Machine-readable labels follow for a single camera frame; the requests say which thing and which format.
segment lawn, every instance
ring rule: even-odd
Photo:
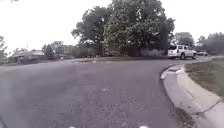
[[[224,98],[224,59],[187,64],[186,72],[197,84]]]

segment overcast sky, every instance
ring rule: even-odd
[[[161,0],[168,17],[176,19],[175,32],[200,35],[224,31],[223,0]],[[0,35],[8,51],[27,47],[41,49],[43,44],[64,41],[77,43],[70,32],[86,9],[107,6],[111,0],[10,0],[0,1]]]

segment asphalt road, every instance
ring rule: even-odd
[[[159,80],[180,60],[0,68],[0,115],[8,128],[176,128]]]

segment curb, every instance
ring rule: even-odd
[[[184,65],[168,68],[161,79],[174,106],[186,111],[198,128],[224,128],[223,100],[191,80]]]

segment car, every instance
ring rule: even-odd
[[[208,56],[207,52],[198,52],[197,53],[198,56]]]
[[[167,56],[171,59],[180,58],[185,60],[187,57],[196,59],[197,52],[186,45],[173,45],[169,48]]]

